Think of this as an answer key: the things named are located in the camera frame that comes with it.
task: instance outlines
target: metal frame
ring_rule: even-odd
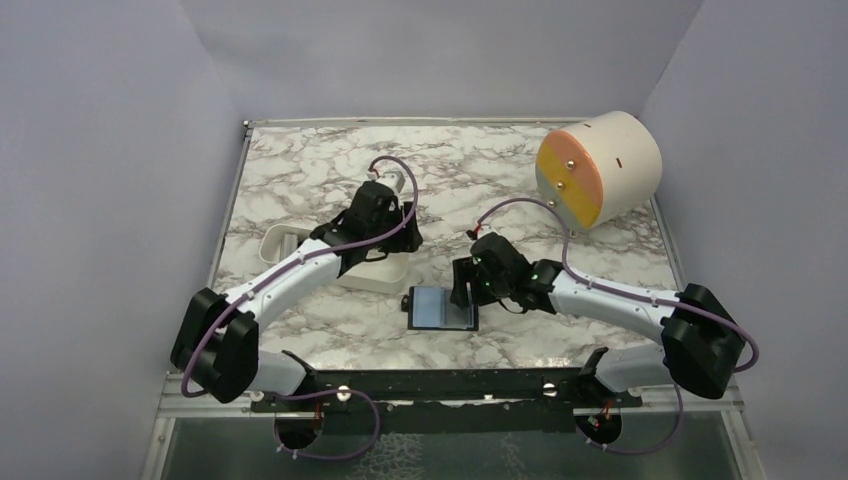
[[[211,262],[211,268],[207,279],[207,285],[212,286],[221,254],[224,248],[227,229],[229,228],[232,211],[235,206],[238,187],[241,182],[244,164],[250,147],[253,130],[260,127],[354,127],[354,126],[509,126],[509,125],[563,125],[585,120],[585,117],[549,117],[549,118],[434,118],[434,117],[344,117],[344,118],[311,118],[292,120],[258,120],[245,121],[245,138],[241,154],[238,159],[237,172],[230,198],[227,203],[225,217],[222,221],[217,247]],[[656,197],[651,198],[651,205],[657,224],[662,235],[666,253],[671,264],[672,275],[678,289],[685,285],[683,268],[665,218],[662,215]],[[218,401],[199,397],[193,399],[183,398],[180,394],[179,384],[181,374],[168,372],[162,389],[162,395],[157,410],[157,418],[151,435],[150,447],[142,470],[142,479],[161,478],[167,461],[168,451],[174,436],[174,426],[179,418],[311,418],[312,413],[255,413],[250,409],[251,399],[249,392],[245,392],[239,398],[226,405]],[[745,424],[743,411],[744,402],[735,382],[728,387],[727,393],[720,400],[706,400],[688,392],[684,392],[683,400],[687,412],[698,411],[720,411],[724,426],[727,431],[728,440],[731,445],[740,475],[743,480],[765,479],[762,465],[756,450],[756,444],[751,439],[747,425]],[[677,411],[677,397],[674,389],[668,387],[650,387],[636,389],[633,394],[641,394],[643,406],[638,408],[615,409],[619,412],[674,412]],[[575,415],[595,413],[596,409],[574,409]]]

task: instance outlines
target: marble tabletop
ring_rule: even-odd
[[[267,266],[265,231],[277,223],[313,228],[348,205],[382,154],[408,162],[420,186],[424,244],[410,256],[410,285],[451,286],[451,260],[467,256],[464,231],[500,200],[537,197],[536,151],[552,125],[262,127],[253,130],[215,280],[218,291],[247,282]],[[401,194],[411,197],[409,184]],[[491,225],[530,261],[559,258],[561,233],[550,214],[514,204]],[[572,265],[646,288],[674,289],[650,204],[579,235]],[[290,350],[324,369],[492,368],[582,364],[599,346],[648,340],[589,318],[481,308],[479,332],[407,330],[400,295],[327,286],[274,322],[263,350]]]

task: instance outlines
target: yellow stripe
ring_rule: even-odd
[[[559,198],[577,217],[584,228],[591,227],[601,213],[601,206],[592,203],[592,200],[574,180],[574,177],[568,173],[562,160],[556,156],[551,147],[542,143],[539,148],[539,155],[536,157],[536,165],[551,185],[555,186],[557,182],[565,184],[565,188],[559,190]]]

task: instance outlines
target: cylindrical container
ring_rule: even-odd
[[[625,112],[554,130],[536,156],[539,193],[576,231],[642,205],[661,176],[657,142]]]

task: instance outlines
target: gray backdrop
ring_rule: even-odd
[[[706,0],[643,120],[690,281],[760,341],[739,376],[770,478],[843,478],[848,3]]]
[[[174,2],[3,2],[0,476],[138,477],[242,131]]]
[[[638,113],[701,0],[182,0],[248,118]]]

